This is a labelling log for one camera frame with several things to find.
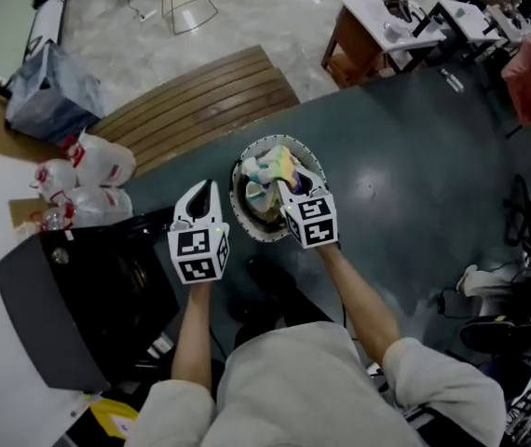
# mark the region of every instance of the tiled floor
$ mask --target tiled floor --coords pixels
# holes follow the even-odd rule
[[[337,91],[320,67],[342,0],[212,0],[219,9],[193,32],[174,35],[160,0],[67,0],[62,46],[102,81],[107,113],[177,75],[262,45],[301,102]],[[419,0],[430,9],[435,0]]]

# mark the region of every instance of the wooden slats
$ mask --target wooden slats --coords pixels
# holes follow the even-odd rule
[[[131,149],[139,175],[296,104],[282,72],[252,47],[149,91],[90,132]]]

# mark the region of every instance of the cardboard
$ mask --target cardboard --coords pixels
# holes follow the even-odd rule
[[[44,162],[63,158],[61,148],[47,142],[38,141],[17,131],[5,129],[7,100],[0,96],[0,155],[30,162]]]
[[[32,221],[32,214],[36,212],[44,213],[53,207],[48,204],[42,197],[40,198],[22,198],[8,201],[8,209],[11,213],[11,222],[13,227],[19,227],[24,222]]]

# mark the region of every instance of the white plastic bag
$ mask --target white plastic bag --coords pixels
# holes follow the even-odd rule
[[[122,189],[77,187],[65,195],[69,200],[65,218],[71,225],[64,228],[111,225],[133,216],[131,200]]]
[[[68,138],[63,145],[82,186],[118,187],[135,171],[135,156],[119,144],[82,131],[79,139]]]
[[[68,160],[50,159],[38,164],[34,182],[30,186],[36,189],[46,202],[61,204],[64,193],[77,186],[77,175]]]

